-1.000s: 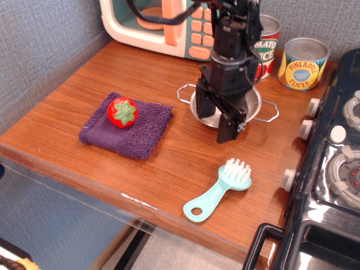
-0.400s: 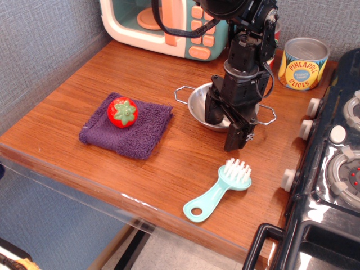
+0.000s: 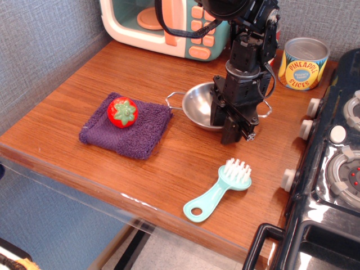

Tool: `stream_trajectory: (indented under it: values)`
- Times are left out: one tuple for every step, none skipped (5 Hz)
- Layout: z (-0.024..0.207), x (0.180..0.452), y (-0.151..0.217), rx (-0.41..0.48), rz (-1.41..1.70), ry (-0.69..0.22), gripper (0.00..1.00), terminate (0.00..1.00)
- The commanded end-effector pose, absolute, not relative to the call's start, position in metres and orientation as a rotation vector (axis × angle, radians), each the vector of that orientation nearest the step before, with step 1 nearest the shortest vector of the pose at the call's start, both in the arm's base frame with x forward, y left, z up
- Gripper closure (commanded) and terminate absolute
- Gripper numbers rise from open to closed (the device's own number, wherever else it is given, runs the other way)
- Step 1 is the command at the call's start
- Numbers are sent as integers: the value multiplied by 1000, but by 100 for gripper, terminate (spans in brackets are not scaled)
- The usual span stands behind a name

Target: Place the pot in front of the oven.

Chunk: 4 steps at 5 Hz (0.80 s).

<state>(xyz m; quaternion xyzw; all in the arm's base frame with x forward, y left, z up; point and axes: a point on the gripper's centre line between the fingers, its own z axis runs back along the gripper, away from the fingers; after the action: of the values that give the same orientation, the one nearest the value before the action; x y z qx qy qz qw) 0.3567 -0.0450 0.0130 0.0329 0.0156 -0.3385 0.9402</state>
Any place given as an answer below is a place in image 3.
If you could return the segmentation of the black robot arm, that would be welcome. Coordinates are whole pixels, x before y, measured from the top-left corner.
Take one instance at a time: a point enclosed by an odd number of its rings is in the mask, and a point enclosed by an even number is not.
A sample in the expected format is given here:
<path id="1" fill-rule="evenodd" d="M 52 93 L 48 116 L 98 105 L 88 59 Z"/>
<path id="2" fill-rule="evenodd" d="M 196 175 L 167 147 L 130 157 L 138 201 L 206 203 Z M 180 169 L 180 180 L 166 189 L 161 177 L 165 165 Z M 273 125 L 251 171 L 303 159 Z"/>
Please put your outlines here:
<path id="1" fill-rule="evenodd" d="M 257 107 L 276 87 L 269 62 L 278 48 L 278 2 L 199 1 L 199 4 L 216 20 L 230 24 L 227 74 L 213 78 L 210 123 L 222 127 L 223 145 L 241 138 L 251 141 L 259 124 Z"/>

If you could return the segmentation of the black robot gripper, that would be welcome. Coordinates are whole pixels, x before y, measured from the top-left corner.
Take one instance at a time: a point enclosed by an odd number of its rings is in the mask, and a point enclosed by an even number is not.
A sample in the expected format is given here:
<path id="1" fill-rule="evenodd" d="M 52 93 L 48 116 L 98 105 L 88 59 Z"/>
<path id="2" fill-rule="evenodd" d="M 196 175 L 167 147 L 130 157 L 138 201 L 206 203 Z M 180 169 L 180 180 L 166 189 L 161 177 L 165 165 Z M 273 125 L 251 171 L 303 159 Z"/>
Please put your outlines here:
<path id="1" fill-rule="evenodd" d="M 235 105 L 237 108 L 255 105 L 258 107 L 268 97 L 266 92 L 272 75 L 262 69 L 258 71 L 254 78 L 236 75 L 230 71 L 225 78 L 219 75 L 213 78 L 210 124 L 216 127 L 223 126 L 220 141 L 223 145 L 237 143 L 242 137 L 248 141 L 255 137 L 254 129 L 258 124 L 249 124 L 250 116 L 247 112 L 243 117 L 242 113 L 233 113 L 232 109 L 227 109 L 226 104 Z"/>

